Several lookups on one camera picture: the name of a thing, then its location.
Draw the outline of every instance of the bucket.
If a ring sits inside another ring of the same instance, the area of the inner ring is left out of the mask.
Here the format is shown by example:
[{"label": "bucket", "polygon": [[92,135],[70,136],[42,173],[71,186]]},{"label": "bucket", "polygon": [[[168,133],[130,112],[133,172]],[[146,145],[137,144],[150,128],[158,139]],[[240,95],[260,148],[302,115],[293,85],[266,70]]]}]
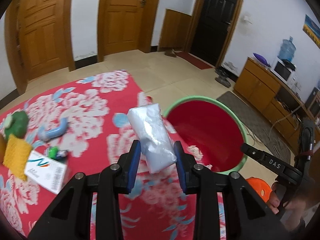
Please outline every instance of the bucket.
[{"label": "bucket", "polygon": [[180,137],[202,153],[201,163],[211,171],[239,171],[247,160],[240,151],[247,136],[241,121],[224,104],[202,96],[185,97],[164,113]]}]

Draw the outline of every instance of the poster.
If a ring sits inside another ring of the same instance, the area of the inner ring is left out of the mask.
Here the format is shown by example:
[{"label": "poster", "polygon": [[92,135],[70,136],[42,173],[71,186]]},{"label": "poster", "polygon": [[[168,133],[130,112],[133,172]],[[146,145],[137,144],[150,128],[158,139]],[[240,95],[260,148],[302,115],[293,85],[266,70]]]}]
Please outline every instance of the poster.
[{"label": "poster", "polygon": [[313,40],[313,42],[320,49],[320,28],[316,23],[306,15],[306,20],[304,22],[303,31]]}]

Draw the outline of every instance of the metal screw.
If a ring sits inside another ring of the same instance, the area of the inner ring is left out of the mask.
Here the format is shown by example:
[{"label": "metal screw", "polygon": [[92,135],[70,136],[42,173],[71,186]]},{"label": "metal screw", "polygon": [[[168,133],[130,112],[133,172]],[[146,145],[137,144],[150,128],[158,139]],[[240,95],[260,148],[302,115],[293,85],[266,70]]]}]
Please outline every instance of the metal screw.
[{"label": "metal screw", "polygon": [[239,179],[240,178],[240,174],[236,171],[233,171],[230,173],[230,176],[233,178],[233,179]]},{"label": "metal screw", "polygon": [[201,165],[201,164],[195,164],[195,165],[193,165],[193,167],[195,168],[195,170],[197,170],[197,171],[200,171],[200,170],[202,170],[203,169],[203,165]]},{"label": "metal screw", "polygon": [[120,168],[120,165],[118,163],[112,164],[110,166],[110,169],[112,169],[113,171],[116,171]]},{"label": "metal screw", "polygon": [[82,179],[84,177],[84,174],[82,172],[78,172],[76,175],[75,175],[75,179]]}]

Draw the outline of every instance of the blue gripper pad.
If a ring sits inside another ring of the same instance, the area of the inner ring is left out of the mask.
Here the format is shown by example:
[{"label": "blue gripper pad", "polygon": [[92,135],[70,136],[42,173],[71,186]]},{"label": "blue gripper pad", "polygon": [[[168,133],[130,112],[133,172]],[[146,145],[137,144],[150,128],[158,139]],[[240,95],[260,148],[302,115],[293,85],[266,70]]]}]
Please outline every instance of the blue gripper pad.
[{"label": "blue gripper pad", "polygon": [[131,159],[131,164],[128,169],[128,185],[127,185],[127,190],[129,193],[134,187],[134,182],[137,176],[137,171],[138,171],[138,166],[140,161],[140,154],[141,154],[140,141],[138,141],[136,147],[134,149],[130,149],[130,151],[131,150],[133,150],[133,156]]},{"label": "blue gripper pad", "polygon": [[186,193],[186,191],[187,191],[186,172],[183,168],[182,159],[181,159],[182,158],[181,154],[185,154],[185,153],[184,153],[182,145],[179,141],[174,143],[173,150],[174,150],[174,153],[177,157],[176,167],[177,167],[180,187],[181,187],[183,193]]}]

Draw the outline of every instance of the doormat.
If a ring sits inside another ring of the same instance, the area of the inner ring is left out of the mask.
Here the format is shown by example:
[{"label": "doormat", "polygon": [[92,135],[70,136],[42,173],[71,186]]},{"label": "doormat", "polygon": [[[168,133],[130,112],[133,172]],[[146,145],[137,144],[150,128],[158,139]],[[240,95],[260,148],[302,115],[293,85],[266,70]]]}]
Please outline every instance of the doormat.
[{"label": "doormat", "polygon": [[290,164],[291,153],[287,144],[282,140],[275,128],[272,129],[269,138],[271,124],[265,121],[260,116],[260,113],[248,106],[231,91],[224,93],[217,100],[227,106],[264,143],[275,157]]},{"label": "doormat", "polygon": [[186,52],[178,52],[177,56],[185,59],[189,63],[191,63],[193,66],[196,66],[199,69],[206,69],[206,68],[212,68],[207,63],[203,62],[202,60],[197,59],[196,57],[192,56],[189,53]]}]

